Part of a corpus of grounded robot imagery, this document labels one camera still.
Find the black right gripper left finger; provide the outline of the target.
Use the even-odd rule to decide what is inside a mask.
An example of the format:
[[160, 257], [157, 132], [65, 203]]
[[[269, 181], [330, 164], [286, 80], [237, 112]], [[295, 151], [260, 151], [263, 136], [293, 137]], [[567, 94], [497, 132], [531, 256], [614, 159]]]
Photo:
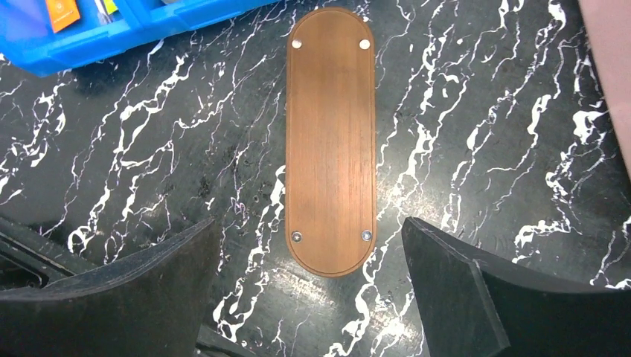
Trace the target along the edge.
[[218, 265], [213, 219], [44, 288], [1, 293], [3, 356], [192, 356]]

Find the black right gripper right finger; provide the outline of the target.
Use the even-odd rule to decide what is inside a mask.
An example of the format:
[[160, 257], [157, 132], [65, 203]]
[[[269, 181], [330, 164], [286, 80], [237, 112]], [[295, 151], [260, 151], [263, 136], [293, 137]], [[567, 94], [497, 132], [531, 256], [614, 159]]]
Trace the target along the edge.
[[628, 356], [630, 292], [512, 263], [409, 217], [401, 230], [431, 356]]

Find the blue three-compartment bin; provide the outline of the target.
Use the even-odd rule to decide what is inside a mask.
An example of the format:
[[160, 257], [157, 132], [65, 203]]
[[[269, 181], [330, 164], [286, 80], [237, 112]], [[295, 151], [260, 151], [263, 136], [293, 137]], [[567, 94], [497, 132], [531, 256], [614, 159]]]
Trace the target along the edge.
[[70, 1], [79, 19], [54, 32], [44, 1], [1, 2], [1, 54], [38, 77], [78, 68], [130, 48], [196, 30], [266, 5], [265, 1]]

